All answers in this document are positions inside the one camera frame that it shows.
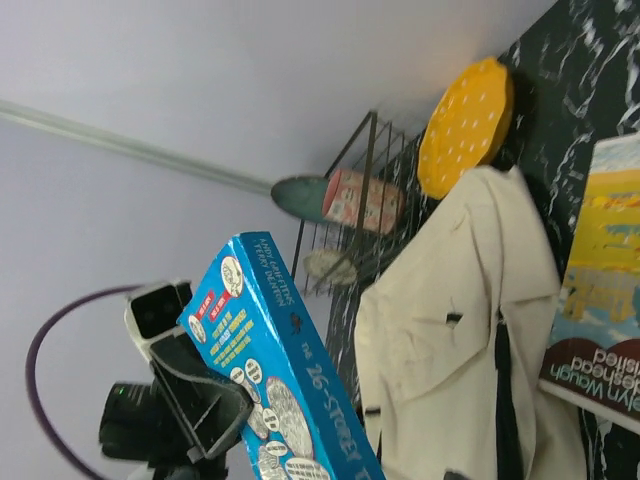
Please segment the red label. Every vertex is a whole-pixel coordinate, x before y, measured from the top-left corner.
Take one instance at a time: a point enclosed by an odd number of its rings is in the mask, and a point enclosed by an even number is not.
[[[202,320],[202,317],[204,317],[204,314],[207,313],[207,310],[209,309],[209,306],[213,302],[214,298],[216,298],[216,294],[213,293],[213,291],[207,293],[207,296],[204,298],[202,305],[200,305],[200,308],[198,308],[198,311],[196,312],[196,318],[198,320]]]
[[[225,290],[222,296],[218,299],[216,304],[211,309],[211,312],[209,312],[209,320],[213,322],[216,319],[216,317],[220,315],[220,312],[222,311],[222,309],[227,304],[230,298],[231,298],[231,295],[229,294],[229,292]]]

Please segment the yellow plate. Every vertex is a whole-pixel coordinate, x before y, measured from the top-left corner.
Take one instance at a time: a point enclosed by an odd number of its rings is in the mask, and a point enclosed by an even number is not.
[[[420,145],[422,191],[441,199],[466,170],[490,163],[512,111],[513,84],[503,65],[489,57],[467,68],[440,100]]]

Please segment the metal wire rack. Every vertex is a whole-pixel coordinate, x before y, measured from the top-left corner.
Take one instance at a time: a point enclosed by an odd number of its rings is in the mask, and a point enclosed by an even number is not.
[[[420,139],[421,136],[408,138],[391,121],[381,120],[376,111],[367,113],[325,173],[329,178],[338,168],[345,168],[363,174],[356,225],[300,222],[292,275],[303,295],[332,295],[337,288],[331,281],[332,275],[345,262],[355,267],[357,283],[374,280],[415,235],[426,220],[425,211],[430,210],[430,200],[419,193],[419,188],[414,188]],[[374,178],[384,182],[381,192],[383,211],[388,208],[387,190],[395,190],[389,185],[397,187],[404,195],[404,208],[400,202],[392,202],[396,208],[396,226],[390,233],[384,234],[381,230],[382,213],[377,230],[364,228],[365,219],[370,215],[367,199],[371,179]],[[309,241],[309,237],[311,251],[331,249],[340,255],[321,278],[311,278],[305,272],[301,281],[301,275],[297,274],[302,243],[305,238]]]

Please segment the wall trim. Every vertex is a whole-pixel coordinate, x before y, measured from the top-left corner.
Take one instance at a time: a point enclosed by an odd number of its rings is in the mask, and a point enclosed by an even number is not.
[[[245,192],[266,196],[271,192],[271,182],[251,175],[5,100],[0,100],[0,118]]]

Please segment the marble surface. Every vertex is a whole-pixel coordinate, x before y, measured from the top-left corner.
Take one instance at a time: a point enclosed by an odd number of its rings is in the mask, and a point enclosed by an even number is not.
[[[560,0],[500,60],[512,71],[516,107],[496,166],[525,173],[563,273],[594,143],[640,128],[640,1]],[[434,207],[421,206],[419,224]],[[354,401],[354,318],[366,286],[335,293],[327,336]],[[640,437],[587,412],[581,421],[589,480],[640,480]]]

